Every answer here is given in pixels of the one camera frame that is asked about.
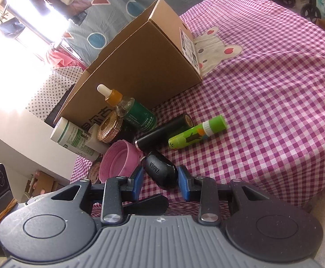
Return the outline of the green lip balm stick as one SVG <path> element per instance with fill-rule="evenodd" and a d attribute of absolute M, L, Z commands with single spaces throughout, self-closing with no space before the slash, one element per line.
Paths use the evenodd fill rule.
<path fill-rule="evenodd" d="M 222 115 L 207 120 L 193 128 L 190 128 L 168 140 L 170 149 L 183 149 L 192 144 L 206 140 L 215 134 L 227 129 L 227 124 Z"/>

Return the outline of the small black pouch object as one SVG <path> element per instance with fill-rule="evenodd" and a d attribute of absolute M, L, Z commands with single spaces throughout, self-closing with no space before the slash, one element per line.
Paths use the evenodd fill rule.
<path fill-rule="evenodd" d="M 173 189 L 177 185 L 176 166 L 158 151 L 151 151 L 142 160 L 147 175 L 162 189 Z"/>

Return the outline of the pink plastic lid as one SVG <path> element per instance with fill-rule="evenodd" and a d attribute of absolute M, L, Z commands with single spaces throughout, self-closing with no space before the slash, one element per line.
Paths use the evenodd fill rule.
<path fill-rule="evenodd" d="M 99 169 L 99 180 L 105 183 L 108 178 L 130 177 L 140 164 L 143 153 L 126 140 L 115 142 L 104 154 Z"/>

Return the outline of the pink checkered bed cloth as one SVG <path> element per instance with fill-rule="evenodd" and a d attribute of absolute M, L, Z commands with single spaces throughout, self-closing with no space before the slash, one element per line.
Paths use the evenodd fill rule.
<path fill-rule="evenodd" d="M 270 0 L 204 0 L 179 17 L 202 81 L 152 111 L 159 124 L 222 115 L 227 130 L 163 155 L 303 206 L 325 188 L 325 31 Z"/>

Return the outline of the blue patterned hanging sheet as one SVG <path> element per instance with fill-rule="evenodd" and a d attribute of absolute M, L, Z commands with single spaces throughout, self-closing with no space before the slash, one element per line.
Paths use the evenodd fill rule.
<path fill-rule="evenodd" d="M 81 25 L 71 24 L 65 40 L 80 59 L 90 65 L 100 51 L 132 20 L 156 0 L 91 0 Z M 165 0 L 181 15 L 203 0 Z"/>

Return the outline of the white power adapter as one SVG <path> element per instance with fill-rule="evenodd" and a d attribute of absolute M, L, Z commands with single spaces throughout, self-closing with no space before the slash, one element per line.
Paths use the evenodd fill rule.
<path fill-rule="evenodd" d="M 92 148 L 100 154 L 105 154 L 106 151 L 109 149 L 109 145 L 98 139 L 99 128 L 100 126 L 97 124 L 94 124 L 90 127 L 87 133 L 88 139 L 86 140 L 86 146 Z"/>

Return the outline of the green dropper bottle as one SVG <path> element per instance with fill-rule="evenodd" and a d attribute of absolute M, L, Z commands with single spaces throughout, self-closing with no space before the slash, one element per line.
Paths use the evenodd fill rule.
<path fill-rule="evenodd" d="M 155 128 L 156 116 L 133 97 L 123 96 L 119 91 L 103 84 L 97 86 L 97 91 L 105 97 L 105 101 L 115 109 L 119 117 L 136 129 L 145 132 Z"/>

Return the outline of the gold lidded jar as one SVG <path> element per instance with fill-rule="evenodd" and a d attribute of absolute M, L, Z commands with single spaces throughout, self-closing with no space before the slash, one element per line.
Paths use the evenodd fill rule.
<path fill-rule="evenodd" d="M 110 112 L 98 128 L 97 139 L 107 144 L 117 141 L 122 126 L 123 118 L 119 117 L 115 111 Z"/>

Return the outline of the white green label bottle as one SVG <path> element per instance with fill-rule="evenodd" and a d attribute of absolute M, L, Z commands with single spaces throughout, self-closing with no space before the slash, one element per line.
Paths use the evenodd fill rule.
<path fill-rule="evenodd" d="M 89 138 L 83 129 L 63 117 L 59 119 L 50 135 L 50 139 L 61 147 L 87 160 L 95 161 L 100 153 L 86 145 Z"/>

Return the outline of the black cylindrical tube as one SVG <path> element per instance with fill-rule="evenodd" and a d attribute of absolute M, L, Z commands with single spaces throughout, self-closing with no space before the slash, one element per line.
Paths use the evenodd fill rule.
<path fill-rule="evenodd" d="M 143 152 L 149 153 L 155 149 L 168 144 L 168 140 L 194 126 L 193 119 L 187 113 L 182 113 L 168 122 L 147 132 L 134 142 L 135 147 Z"/>

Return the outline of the polka dot cloth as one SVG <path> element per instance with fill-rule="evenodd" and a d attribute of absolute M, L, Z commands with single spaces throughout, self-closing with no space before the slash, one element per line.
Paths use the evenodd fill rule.
<path fill-rule="evenodd" d="M 46 120 L 70 87 L 78 82 L 82 73 L 83 69 L 78 66 L 53 69 L 26 109 L 40 120 Z"/>

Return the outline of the brown cardboard box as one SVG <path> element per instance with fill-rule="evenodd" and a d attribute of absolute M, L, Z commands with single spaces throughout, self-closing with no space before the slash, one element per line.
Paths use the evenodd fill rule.
<path fill-rule="evenodd" d="M 111 107 L 99 84 L 153 109 L 201 81 L 189 28 L 165 0 L 156 0 L 101 50 L 54 121 L 63 117 L 84 130 L 103 122 Z"/>

